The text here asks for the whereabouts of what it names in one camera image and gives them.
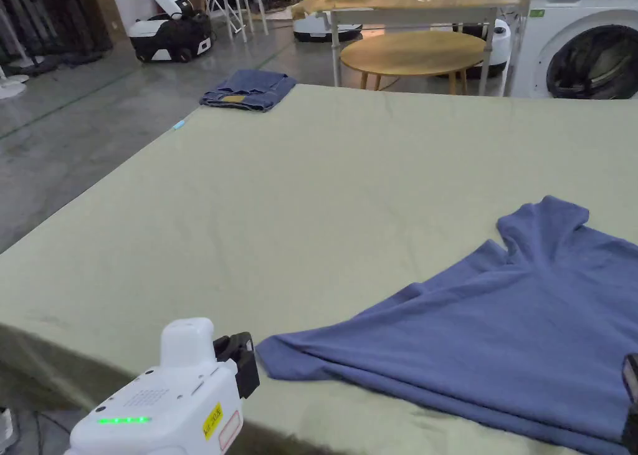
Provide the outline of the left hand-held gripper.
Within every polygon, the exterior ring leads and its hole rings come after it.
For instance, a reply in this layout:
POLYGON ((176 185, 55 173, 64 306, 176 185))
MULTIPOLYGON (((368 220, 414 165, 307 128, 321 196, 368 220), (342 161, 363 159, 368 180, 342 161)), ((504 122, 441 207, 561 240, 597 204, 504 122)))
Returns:
POLYGON ((214 337, 203 317, 171 322, 159 365, 80 420, 68 454, 227 454, 260 384, 249 332, 214 337))

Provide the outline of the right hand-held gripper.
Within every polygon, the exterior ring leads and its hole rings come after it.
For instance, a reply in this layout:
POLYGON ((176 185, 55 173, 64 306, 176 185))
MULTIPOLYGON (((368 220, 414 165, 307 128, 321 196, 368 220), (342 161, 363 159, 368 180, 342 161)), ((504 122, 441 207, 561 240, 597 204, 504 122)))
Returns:
POLYGON ((637 354, 624 357, 622 379, 630 398, 626 422, 621 435, 622 444, 637 444, 637 354))

